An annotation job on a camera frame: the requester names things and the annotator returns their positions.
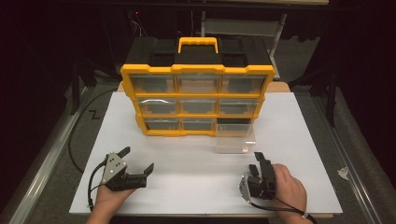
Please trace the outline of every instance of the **organizer handle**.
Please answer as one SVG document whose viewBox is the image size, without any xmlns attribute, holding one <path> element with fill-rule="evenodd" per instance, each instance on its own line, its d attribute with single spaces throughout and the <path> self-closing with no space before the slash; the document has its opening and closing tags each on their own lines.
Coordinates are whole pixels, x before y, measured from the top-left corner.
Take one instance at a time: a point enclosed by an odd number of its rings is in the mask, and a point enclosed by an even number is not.
<svg viewBox="0 0 396 224">
<path fill-rule="evenodd" d="M 178 40 L 178 53 L 181 53 L 183 45 L 213 45 L 216 53 L 219 53 L 218 40 L 215 37 L 181 37 Z"/>
</svg>

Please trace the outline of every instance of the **white table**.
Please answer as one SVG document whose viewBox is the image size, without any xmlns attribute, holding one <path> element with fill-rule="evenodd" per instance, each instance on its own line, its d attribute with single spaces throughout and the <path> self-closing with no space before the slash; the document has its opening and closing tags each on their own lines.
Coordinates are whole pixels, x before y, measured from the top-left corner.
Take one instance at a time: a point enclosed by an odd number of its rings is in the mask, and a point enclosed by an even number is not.
<svg viewBox="0 0 396 224">
<path fill-rule="evenodd" d="M 257 144 L 272 163 L 283 163 L 305 185 L 307 212 L 320 216 L 342 213 L 318 151 L 293 93 L 266 93 L 262 112 L 254 122 Z M 124 157 L 127 173 L 141 174 L 152 162 L 148 186 L 124 203 L 125 216 L 268 217 L 272 212 L 254 208 L 237 188 L 253 153 L 217 154 L 216 138 L 209 136 L 145 136 L 134 121 L 134 108 L 124 92 L 113 93 L 101 130 L 88 160 L 72 214 L 89 214 L 87 187 L 94 167 L 110 152 L 131 147 Z M 98 184 L 99 170 L 93 185 Z"/>
</svg>

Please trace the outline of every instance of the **black cable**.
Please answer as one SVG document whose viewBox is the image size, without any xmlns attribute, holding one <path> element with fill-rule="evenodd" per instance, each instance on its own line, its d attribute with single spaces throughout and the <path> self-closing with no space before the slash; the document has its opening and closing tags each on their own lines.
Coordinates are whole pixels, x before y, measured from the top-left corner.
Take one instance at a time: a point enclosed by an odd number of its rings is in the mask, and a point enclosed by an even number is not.
<svg viewBox="0 0 396 224">
<path fill-rule="evenodd" d="M 302 211 L 294 206 L 291 206 L 288 203 L 283 202 L 282 200 L 278 199 L 277 197 L 274 197 L 275 200 L 280 201 L 281 203 L 285 204 L 286 206 L 290 207 L 290 208 L 280 208 L 280 207 L 264 207 L 264 206 L 260 206 L 258 204 L 255 203 L 251 203 L 251 205 L 253 207 L 256 208 L 260 208 L 262 210 L 267 210 L 267 211 L 276 211 L 276 212 L 293 212 L 293 213 L 297 213 L 299 214 L 302 218 L 308 218 L 313 224 L 318 224 L 317 221 L 308 213 L 306 213 L 305 211 Z"/>
<path fill-rule="evenodd" d="M 91 192 L 95 189 L 98 188 L 99 186 L 96 186 L 94 189 L 92 189 L 92 181 L 93 177 L 95 176 L 96 172 L 102 167 L 105 166 L 107 163 L 107 158 L 102 161 L 96 168 L 92 171 L 91 177 L 90 177 L 90 182 L 88 183 L 88 206 L 90 207 L 90 210 L 93 210 L 93 200 L 91 198 Z"/>
<path fill-rule="evenodd" d="M 68 139 L 68 142 L 67 142 L 67 148 L 68 148 L 68 151 L 69 151 L 70 160 L 73 162 L 73 165 L 76 167 L 76 169 L 78 169 L 81 173 L 84 173 L 84 171 L 77 165 L 76 161 L 75 161 L 74 158 L 73 158 L 73 154 L 72 154 L 71 141 L 72 141 L 72 138 L 73 138 L 74 131 L 76 130 L 76 127 L 78 126 L 78 122 L 79 122 L 79 120 L 81 119 L 81 117 L 82 117 L 82 115 L 84 114 L 84 112 L 87 110 L 88 106 L 90 106 L 90 105 L 91 105 L 96 99 L 98 99 L 99 97 L 105 95 L 106 93 L 109 93 L 109 92 L 112 92 L 112 91 L 116 91 L 116 90 L 117 90 L 117 89 L 111 89 L 111 90 L 109 90 L 109 91 L 102 92 L 101 94 L 95 96 L 95 97 L 87 104 L 87 106 L 85 106 L 84 109 L 81 111 L 81 114 L 79 115 L 78 119 L 76 120 L 75 125 L 73 126 L 72 131 L 70 132 L 70 136 L 69 136 L 69 139 Z"/>
</svg>

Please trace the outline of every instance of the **yellow storage organizer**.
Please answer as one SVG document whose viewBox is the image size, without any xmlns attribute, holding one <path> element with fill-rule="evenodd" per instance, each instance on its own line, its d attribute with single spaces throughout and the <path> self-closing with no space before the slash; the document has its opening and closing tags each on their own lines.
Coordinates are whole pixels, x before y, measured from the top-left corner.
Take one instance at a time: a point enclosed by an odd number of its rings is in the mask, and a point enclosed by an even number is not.
<svg viewBox="0 0 396 224">
<path fill-rule="evenodd" d="M 275 69 L 259 37 L 137 37 L 121 74 L 144 134 L 216 136 L 253 123 Z"/>
</svg>

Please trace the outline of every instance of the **plastic drawer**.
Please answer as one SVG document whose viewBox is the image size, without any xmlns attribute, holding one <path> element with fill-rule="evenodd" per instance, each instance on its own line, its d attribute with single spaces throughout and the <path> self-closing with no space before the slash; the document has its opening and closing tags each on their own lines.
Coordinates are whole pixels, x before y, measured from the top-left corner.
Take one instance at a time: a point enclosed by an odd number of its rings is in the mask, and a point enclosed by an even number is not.
<svg viewBox="0 0 396 224">
<path fill-rule="evenodd" d="M 178 130 L 178 119 L 145 119 L 148 130 Z"/>
<path fill-rule="evenodd" d="M 186 131 L 212 131 L 214 119 L 181 119 L 181 127 Z"/>
<path fill-rule="evenodd" d="M 175 115 L 177 113 L 175 98 L 138 98 L 138 102 L 144 115 Z"/>
<path fill-rule="evenodd" d="M 220 115 L 253 115 L 257 99 L 220 99 Z"/>
<path fill-rule="evenodd" d="M 175 92 L 173 75 L 130 75 L 136 92 Z"/>
<path fill-rule="evenodd" d="M 183 114 L 214 114 L 216 98 L 180 98 L 178 105 Z"/>
<path fill-rule="evenodd" d="M 224 75 L 221 79 L 222 93 L 260 93 L 266 75 Z"/>
<path fill-rule="evenodd" d="M 218 92 L 219 75 L 214 73 L 183 73 L 177 75 L 178 92 Z"/>
<path fill-rule="evenodd" d="M 217 153 L 249 153 L 256 145 L 252 124 L 218 124 Z"/>
</svg>

